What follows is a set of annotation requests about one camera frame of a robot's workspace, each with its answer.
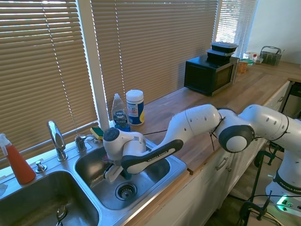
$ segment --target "window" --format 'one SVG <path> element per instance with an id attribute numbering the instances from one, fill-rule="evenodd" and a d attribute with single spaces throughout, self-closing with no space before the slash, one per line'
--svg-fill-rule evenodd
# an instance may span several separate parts
<path id="1" fill-rule="evenodd" d="M 206 53 L 217 0 L 92 0 L 109 112 L 114 93 L 147 104 L 184 85 L 185 62 Z"/>
<path id="2" fill-rule="evenodd" d="M 26 159 L 54 148 L 48 120 L 66 143 L 96 124 L 75 0 L 0 1 L 0 58 L 0 133 Z"/>
<path id="3" fill-rule="evenodd" d="M 238 44 L 234 57 L 242 58 L 248 46 L 257 0 L 221 0 L 216 41 Z"/>

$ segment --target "orange spray bottle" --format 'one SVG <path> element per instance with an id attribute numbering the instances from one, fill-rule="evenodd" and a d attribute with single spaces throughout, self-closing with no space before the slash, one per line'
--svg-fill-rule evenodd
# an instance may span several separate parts
<path id="1" fill-rule="evenodd" d="M 3 133 L 0 134 L 0 146 L 3 154 L 7 157 L 19 184 L 27 184 L 36 177 L 33 169 Z"/>

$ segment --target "stainless steel sink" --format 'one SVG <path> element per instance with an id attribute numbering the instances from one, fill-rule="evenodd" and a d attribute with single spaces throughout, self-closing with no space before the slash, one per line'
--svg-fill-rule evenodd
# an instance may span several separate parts
<path id="1" fill-rule="evenodd" d="M 0 205 L 3 226 L 55 226 L 56 211 L 61 205 L 68 210 L 62 220 L 64 226 L 92 226 L 99 222 L 96 207 L 66 171 L 35 181 L 1 200 Z"/>
<path id="2" fill-rule="evenodd" d="M 86 146 L 84 153 L 75 146 L 67 150 L 65 161 L 54 156 L 43 162 L 48 169 L 27 185 L 15 177 L 1 181 L 7 189 L 0 196 L 0 226 L 54 226 L 61 204 L 68 209 L 64 226 L 124 225 L 187 169 L 171 155 L 137 175 L 109 182 L 103 178 L 108 166 L 103 145 L 86 140 Z M 154 144 L 147 141 L 147 146 Z"/>
<path id="3" fill-rule="evenodd" d="M 75 170 L 91 188 L 98 200 L 107 208 L 119 210 L 127 207 L 153 187 L 170 171 L 170 164 L 162 159 L 136 175 L 119 175 L 114 182 L 103 178 L 106 164 L 104 148 L 81 158 Z"/>

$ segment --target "white spray nozzle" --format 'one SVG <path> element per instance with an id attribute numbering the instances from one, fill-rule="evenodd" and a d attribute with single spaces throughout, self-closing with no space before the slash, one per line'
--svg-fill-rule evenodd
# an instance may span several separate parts
<path id="1" fill-rule="evenodd" d="M 5 137 L 5 134 L 4 133 L 1 133 L 0 134 L 0 147 L 2 149 L 2 152 L 4 154 L 4 156 L 7 156 L 8 155 L 8 152 L 6 150 L 6 145 L 9 145 L 10 144 L 10 141 L 7 140 L 7 138 Z"/>

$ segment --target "sink basin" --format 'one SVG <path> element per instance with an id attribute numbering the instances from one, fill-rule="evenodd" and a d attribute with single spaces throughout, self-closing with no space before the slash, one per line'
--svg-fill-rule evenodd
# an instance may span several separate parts
<path id="1" fill-rule="evenodd" d="M 111 210 L 123 209 L 151 189 L 170 171 L 168 160 L 162 159 L 136 175 L 119 175 L 113 182 L 103 178 L 107 164 L 104 148 L 82 157 L 75 165 L 76 172 L 93 191 L 103 206 Z"/>
<path id="2" fill-rule="evenodd" d="M 55 226 L 56 212 L 66 205 L 64 226 L 96 226 L 99 214 L 73 176 L 50 173 L 0 200 L 1 226 Z"/>

